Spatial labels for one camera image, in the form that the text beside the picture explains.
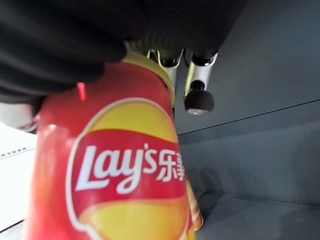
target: lay's logo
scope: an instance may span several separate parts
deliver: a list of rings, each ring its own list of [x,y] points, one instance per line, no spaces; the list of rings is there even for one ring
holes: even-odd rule
[[[126,98],[102,109],[68,161],[66,203],[77,230],[94,240],[191,239],[175,127],[155,102]]]

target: gray floor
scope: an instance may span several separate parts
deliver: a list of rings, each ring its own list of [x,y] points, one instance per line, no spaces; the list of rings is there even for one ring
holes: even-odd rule
[[[212,193],[197,196],[205,218],[197,240],[320,239],[320,209]]]

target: black rubber tip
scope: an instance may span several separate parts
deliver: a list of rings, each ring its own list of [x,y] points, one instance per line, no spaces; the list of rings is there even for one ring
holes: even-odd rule
[[[192,90],[184,99],[184,109],[194,115],[209,113],[214,106],[214,98],[208,91]]]

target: black glove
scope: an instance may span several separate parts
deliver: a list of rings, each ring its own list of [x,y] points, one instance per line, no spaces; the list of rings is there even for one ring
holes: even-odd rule
[[[246,0],[1,0],[0,102],[37,103],[136,49],[221,47]]]

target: red chip can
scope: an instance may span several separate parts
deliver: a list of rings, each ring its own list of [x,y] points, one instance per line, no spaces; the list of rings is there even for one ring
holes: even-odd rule
[[[194,240],[170,81],[130,53],[50,96],[38,123],[26,240]]]

